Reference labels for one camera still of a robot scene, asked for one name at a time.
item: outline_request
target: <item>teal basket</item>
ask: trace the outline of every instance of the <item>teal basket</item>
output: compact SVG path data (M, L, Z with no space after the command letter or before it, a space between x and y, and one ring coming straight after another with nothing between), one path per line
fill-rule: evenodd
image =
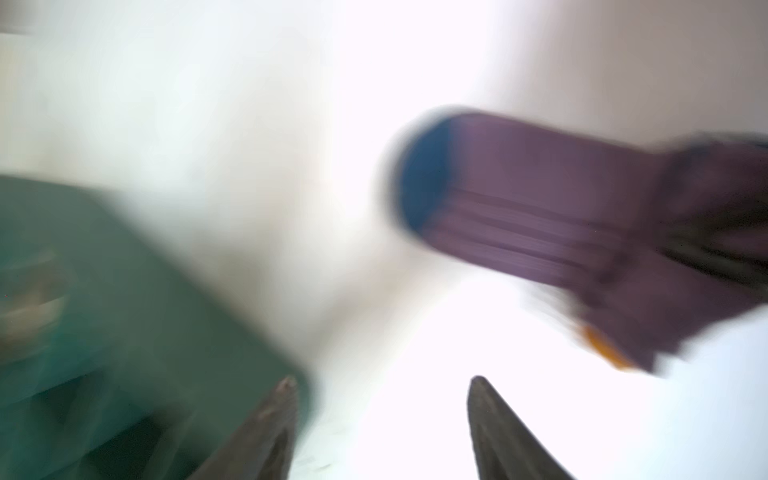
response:
M0 177L0 478L189 476L306 376L92 192Z

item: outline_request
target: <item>white surface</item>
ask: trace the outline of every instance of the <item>white surface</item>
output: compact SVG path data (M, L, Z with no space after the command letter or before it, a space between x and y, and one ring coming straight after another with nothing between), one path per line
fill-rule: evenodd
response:
M43 3L2 167L117 188L307 365L293 478L474 478L475 374L581 480L765 478L765 312L666 378L621 374L537 287L428 252L384 205L402 139L446 104L639 144L768 131L765 2Z

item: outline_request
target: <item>purple fabric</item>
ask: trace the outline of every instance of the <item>purple fabric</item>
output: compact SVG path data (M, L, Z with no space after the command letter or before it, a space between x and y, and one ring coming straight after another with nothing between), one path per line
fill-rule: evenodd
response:
M653 154L486 114L452 122L455 172L425 229L434 248L572 290L628 358L658 352L753 308L744 287L657 252L666 226L768 187L768 151L712 144ZM768 230L726 239L768 258Z

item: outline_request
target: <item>green container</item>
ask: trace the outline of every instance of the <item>green container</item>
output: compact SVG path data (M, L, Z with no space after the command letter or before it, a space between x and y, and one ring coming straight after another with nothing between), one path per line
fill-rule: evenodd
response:
M0 478L181 480L288 375L306 424L306 376L93 192L0 177L2 295L40 271L63 301L0 353Z

